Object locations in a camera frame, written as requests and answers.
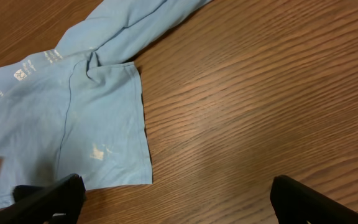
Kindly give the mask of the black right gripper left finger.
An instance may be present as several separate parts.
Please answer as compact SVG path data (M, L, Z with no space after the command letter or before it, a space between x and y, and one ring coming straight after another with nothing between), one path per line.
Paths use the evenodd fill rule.
M48 187L18 185L14 203L0 210L0 224L76 224L85 202L85 185L70 174Z

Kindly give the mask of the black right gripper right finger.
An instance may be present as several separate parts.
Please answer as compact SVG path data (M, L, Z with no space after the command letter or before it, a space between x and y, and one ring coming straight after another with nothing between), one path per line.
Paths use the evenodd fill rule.
M279 224L353 224L358 213L292 179L274 177L270 202Z

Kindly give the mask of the light blue t-shirt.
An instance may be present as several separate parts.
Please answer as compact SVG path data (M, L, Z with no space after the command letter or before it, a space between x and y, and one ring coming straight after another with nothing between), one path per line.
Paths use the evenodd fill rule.
M204 5L103 1L57 46L0 67L0 208L18 185L79 174L88 190L152 183L132 57Z

